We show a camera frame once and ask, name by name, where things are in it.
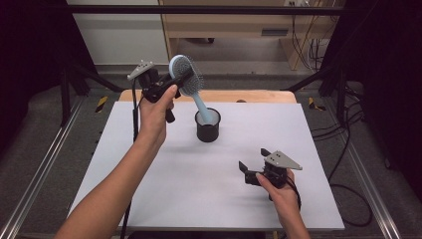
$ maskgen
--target black cylindrical container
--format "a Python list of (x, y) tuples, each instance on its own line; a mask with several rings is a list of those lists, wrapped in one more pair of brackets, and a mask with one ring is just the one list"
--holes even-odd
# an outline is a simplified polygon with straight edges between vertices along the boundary
[(212, 116), (211, 122), (205, 122), (199, 112), (195, 114), (196, 135), (204, 142), (212, 142), (219, 135), (220, 113), (212, 108), (208, 108), (208, 113)]

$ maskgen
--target white tabletop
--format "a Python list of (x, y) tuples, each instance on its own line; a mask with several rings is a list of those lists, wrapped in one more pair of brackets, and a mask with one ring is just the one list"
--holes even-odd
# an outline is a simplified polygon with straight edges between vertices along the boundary
[[(262, 170), (261, 147), (281, 150), (304, 169), (295, 171), (302, 216), (310, 230), (344, 229), (299, 104), (207, 103), (221, 114), (220, 135), (196, 137), (194, 103), (175, 103), (176, 121), (132, 199), (133, 229), (277, 230), (264, 188), (245, 184), (239, 160)], [(114, 104), (71, 210), (117, 165), (132, 144), (132, 103)]]

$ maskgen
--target light blue hair brush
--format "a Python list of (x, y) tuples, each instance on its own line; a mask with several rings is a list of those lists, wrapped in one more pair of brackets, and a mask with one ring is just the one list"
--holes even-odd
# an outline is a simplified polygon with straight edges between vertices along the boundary
[(180, 89), (180, 93), (184, 96), (193, 98), (204, 122), (210, 123), (212, 121), (212, 116), (199, 97), (199, 91), (204, 87), (204, 79), (199, 74), (193, 62), (186, 56), (177, 55), (171, 59), (168, 67), (169, 74), (173, 79), (183, 75), (189, 68), (192, 69), (194, 74), (184, 82), (183, 87)]

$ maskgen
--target gray floor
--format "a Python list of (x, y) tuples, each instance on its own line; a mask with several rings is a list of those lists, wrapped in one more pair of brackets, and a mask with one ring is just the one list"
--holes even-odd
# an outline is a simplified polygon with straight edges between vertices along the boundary
[[(216, 39), (214, 44), (208, 44), (205, 39), (189, 39), (181, 41), (179, 53), (189, 55), (197, 63), (207, 81), (207, 89), (279, 90), (312, 73), (305, 68), (295, 72), (290, 71), (280, 43), (272, 39), (265, 41)], [(128, 87), (124, 81), (125, 74), (107, 74), (107, 71), (103, 73), (111, 81)], [(112, 103), (118, 98), (118, 94), (105, 90), (91, 81), (90, 85), (93, 89), (90, 95), (84, 98), (75, 126), (69, 132), (56, 162), (22, 224), (21, 236), (28, 233), (32, 237), (38, 235), (33, 233), (53, 234), (66, 218), (69, 204), (72, 203), (85, 175)], [(303, 105), (310, 129), (334, 124), (328, 111), (309, 108), (309, 97), (313, 97), (318, 106), (325, 106), (332, 100), (319, 97), (318, 85), (319, 82), (315, 82), (296, 93), (298, 102)], [(350, 83), (350, 86), (361, 91), (359, 84)], [(105, 108), (100, 113), (95, 113), (97, 103), (103, 96), (108, 96)], [(353, 102), (353, 99), (347, 98), (346, 104), (350, 106)], [(60, 120), (59, 88), (52, 88), (32, 98), (21, 130), (12, 139), (11, 147), (0, 160), (1, 225), (6, 223), (31, 182), (32, 176), (59, 130)], [(384, 155), (364, 120), (352, 126), (351, 140), (402, 238), (422, 238), (421, 202), (399, 171), (385, 168)], [(325, 173), (329, 174), (340, 155), (343, 143), (340, 137), (336, 136), (316, 141), (316, 148)], [(344, 157), (332, 182), (349, 186), (362, 193), (359, 181), (350, 165), (349, 155)], [(360, 198), (341, 188), (333, 188), (332, 191), (343, 218), (359, 223), (365, 221), (369, 214)], [(314, 238), (383, 238), (376, 218), (365, 227), (345, 225), (344, 231), (312, 234)]]

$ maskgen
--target cable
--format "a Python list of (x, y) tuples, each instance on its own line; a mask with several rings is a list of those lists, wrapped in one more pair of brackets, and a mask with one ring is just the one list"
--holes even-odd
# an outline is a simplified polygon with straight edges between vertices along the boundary
[(312, 45), (312, 43), (310, 43), (310, 47), (309, 47), (309, 49), (308, 49), (308, 66), (311, 66), (311, 62), (310, 62), (310, 54), (311, 54), (311, 51), (313, 50), (313, 45)]
[[(136, 80), (133, 80), (132, 82), (132, 100), (133, 100), (133, 110), (132, 110), (132, 117), (133, 117), (133, 142), (136, 141), (137, 134), (139, 133), (139, 127), (138, 127), (138, 109), (140, 106), (140, 102), (143, 100), (143, 96), (140, 97), (139, 103), (136, 103)], [(130, 206), (131, 201), (127, 205), (126, 211), (124, 212), (124, 218), (123, 218), (123, 225), (121, 226), (121, 232), (120, 232), (120, 239), (124, 239), (126, 234), (126, 228), (127, 228), (127, 220), (129, 218), (130, 213)]]
[(330, 136), (328, 136), (328, 137), (319, 138), (319, 139), (314, 139), (314, 141), (324, 141), (324, 140), (327, 140), (327, 139), (333, 138), (333, 137), (335, 137), (335, 136), (337, 136), (337, 135), (340, 135), (340, 134), (344, 133), (344, 131), (345, 131), (345, 129), (343, 129), (342, 131), (337, 132), (337, 133), (335, 133), (335, 134), (333, 134), (333, 135), (330, 135)]
[[(348, 121), (348, 124), (349, 125), (352, 125), (352, 124), (354, 124), (354, 123), (356, 123), (356, 122), (358, 122), (359, 120), (361, 120), (362, 119), (362, 116), (360, 117), (360, 118), (358, 118), (358, 119), (356, 119), (356, 120), (353, 120), (353, 118), (355, 118), (358, 114), (360, 114), (360, 113), (362, 113), (363, 111), (359, 111), (359, 112), (357, 112), (357, 113), (355, 113), (355, 114), (353, 114), (353, 116), (351, 116), (350, 117), (350, 119), (347, 119), (347, 121)], [(332, 126), (330, 126), (330, 127), (326, 127), (326, 128), (317, 128), (317, 129), (313, 129), (313, 130), (323, 130), (323, 129), (330, 129), (331, 127), (333, 127), (333, 126), (335, 126), (335, 125), (338, 125), (338, 123), (335, 123), (334, 125), (332, 125)], [(335, 129), (333, 129), (333, 130), (330, 130), (330, 131), (328, 131), (328, 132), (325, 132), (325, 133), (322, 133), (322, 134), (318, 134), (318, 135), (313, 135), (313, 138), (317, 138), (317, 137), (323, 137), (323, 136), (327, 136), (327, 135), (330, 135), (331, 133), (333, 133), (333, 132), (335, 132), (335, 131), (337, 131), (337, 130), (339, 130), (339, 129), (342, 129), (343, 127), (342, 126), (338, 126), (338, 127), (336, 127)]]
[(356, 97), (356, 99), (354, 99), (356, 102), (361, 101), (363, 99), (363, 95), (357, 93), (356, 91), (354, 91), (347, 83), (345, 85), (345, 92), (347, 93), (347, 95), (350, 97)]
[(366, 207), (368, 208), (368, 211), (369, 211), (369, 217), (368, 217), (368, 219), (367, 219), (364, 223), (351, 222), (351, 221), (346, 220), (346, 219), (344, 219), (343, 217), (341, 217), (341, 220), (342, 220), (343, 222), (345, 222), (345, 223), (347, 223), (347, 224), (349, 224), (349, 225), (355, 226), (355, 227), (365, 227), (365, 226), (367, 226), (367, 225), (369, 225), (369, 224), (371, 223), (372, 218), (373, 218), (373, 213), (372, 213), (371, 207), (370, 207), (369, 203), (367, 202), (366, 198), (364, 198), (362, 195), (360, 195), (360, 193), (358, 193), (356, 190), (354, 190), (354, 189), (352, 189), (352, 188), (350, 188), (350, 187), (347, 187), (347, 186), (341, 185), (341, 184), (335, 184), (335, 183), (332, 183), (332, 184), (330, 184), (329, 186), (330, 186), (330, 187), (340, 187), (340, 188), (343, 188), (343, 189), (346, 189), (346, 190), (348, 190), (348, 191), (352, 192), (353, 194), (355, 194), (356, 196), (358, 196), (360, 199), (362, 199), (363, 203), (364, 203), (364, 204), (366, 205)]
[(292, 188), (292, 190), (295, 192), (296, 197), (298, 199), (298, 206), (299, 206), (299, 210), (301, 210), (302, 208), (302, 200), (301, 200), (301, 195), (298, 192), (298, 188), (296, 187), (295, 183), (293, 182), (293, 180), (288, 176), (287, 180), (286, 180), (286, 184)]
[(311, 131), (326, 130), (326, 129), (330, 129), (330, 128), (336, 126), (336, 125), (338, 125), (338, 123), (335, 123), (335, 124), (328, 126), (328, 127), (320, 127), (320, 128), (311, 129)]
[[(329, 175), (329, 177), (328, 177), (328, 182), (330, 182), (330, 181), (331, 181), (332, 176), (334, 175), (334, 173), (336, 172), (336, 170), (337, 170), (338, 166), (339, 166), (339, 165), (340, 165), (340, 163), (342, 162), (343, 157), (344, 157), (344, 154), (345, 154), (345, 151), (347, 150), (348, 144), (349, 144), (349, 142), (350, 142), (350, 125), (351, 125), (351, 123), (355, 123), (355, 122), (357, 122), (357, 121), (359, 121), (359, 120), (361, 119), (361, 118), (360, 118), (360, 119), (357, 119), (357, 120), (355, 120), (355, 121), (352, 121), (352, 119), (353, 119), (355, 116), (357, 116), (358, 114), (361, 114), (361, 113), (362, 113), (362, 111), (358, 111), (358, 112), (356, 112), (356, 113), (355, 113), (355, 114), (353, 114), (351, 117), (349, 117), (349, 116), (348, 116), (350, 109), (351, 109), (352, 107), (356, 106), (356, 105), (359, 105), (359, 104), (360, 104), (360, 102), (355, 102), (355, 103), (351, 104), (351, 105), (347, 108), (347, 110), (346, 110), (345, 130), (347, 130), (347, 139), (346, 139), (346, 142), (345, 142), (344, 148), (343, 148), (343, 150), (342, 150), (342, 152), (341, 152), (341, 154), (340, 154), (340, 157), (339, 157), (339, 159), (337, 160), (337, 163), (335, 164), (335, 166), (334, 166), (333, 170), (331, 171), (331, 173), (330, 173), (330, 175)], [(344, 223), (347, 223), (347, 224), (349, 224), (349, 225), (356, 226), (356, 227), (365, 227), (365, 226), (367, 226), (367, 225), (369, 225), (369, 224), (371, 223), (372, 218), (373, 218), (373, 213), (372, 213), (371, 207), (370, 207), (369, 203), (367, 202), (366, 198), (364, 198), (362, 195), (360, 195), (360, 194), (359, 194), (357, 191), (355, 191), (354, 189), (352, 189), (352, 188), (350, 188), (350, 187), (347, 187), (347, 186), (344, 186), (344, 185), (341, 185), (341, 184), (331, 183), (329, 186), (330, 186), (330, 187), (340, 187), (340, 188), (343, 188), (343, 189), (346, 189), (346, 190), (348, 190), (348, 191), (352, 192), (353, 194), (355, 194), (356, 196), (358, 196), (358, 197), (359, 197), (359, 198), (360, 198), (360, 199), (361, 199), (361, 200), (365, 203), (366, 207), (368, 208), (368, 211), (369, 211), (369, 217), (368, 217), (368, 219), (367, 219), (364, 223), (351, 222), (351, 221), (349, 221), (349, 220), (344, 219), (344, 218), (341, 216), (341, 219), (342, 219), (342, 221), (343, 221)]]
[(316, 60), (316, 70), (318, 70), (318, 67), (317, 67), (317, 59), (318, 59), (317, 52), (319, 51), (319, 42), (320, 42), (320, 40), (316, 39), (316, 58), (315, 58), (315, 60)]
[[(308, 30), (305, 34), (305, 39), (308, 38), (308, 34), (311, 31), (311, 28), (313, 27), (315, 21), (317, 20), (318, 16), (313, 16), (313, 19), (310, 23), (310, 26), (308, 27)], [(305, 57), (303, 55), (303, 48), (301, 47), (301, 44), (299, 42), (298, 36), (296, 35), (296, 15), (292, 15), (292, 44), (293, 47), (295, 48), (296, 53), (298, 54), (299, 58), (301, 59), (302, 63), (305, 65), (305, 67), (307, 67), (308, 69), (312, 69), (312, 67), (310, 65), (308, 65), (308, 63), (305, 60)]]

